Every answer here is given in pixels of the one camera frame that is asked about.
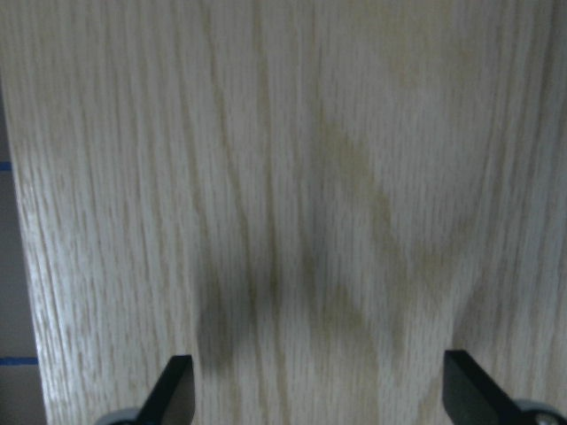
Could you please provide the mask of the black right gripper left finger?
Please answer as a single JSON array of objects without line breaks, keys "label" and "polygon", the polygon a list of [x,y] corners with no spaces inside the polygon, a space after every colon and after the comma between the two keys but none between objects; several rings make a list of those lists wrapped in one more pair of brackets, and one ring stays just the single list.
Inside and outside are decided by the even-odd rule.
[{"label": "black right gripper left finger", "polygon": [[192,357],[175,355],[137,414],[136,424],[192,424],[195,412]]}]

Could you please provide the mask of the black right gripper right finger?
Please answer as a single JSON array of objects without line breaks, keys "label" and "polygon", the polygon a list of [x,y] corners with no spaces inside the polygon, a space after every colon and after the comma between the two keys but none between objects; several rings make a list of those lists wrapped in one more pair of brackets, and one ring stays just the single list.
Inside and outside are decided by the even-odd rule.
[{"label": "black right gripper right finger", "polygon": [[445,351],[443,406],[453,424],[530,424],[515,402],[463,350]]}]

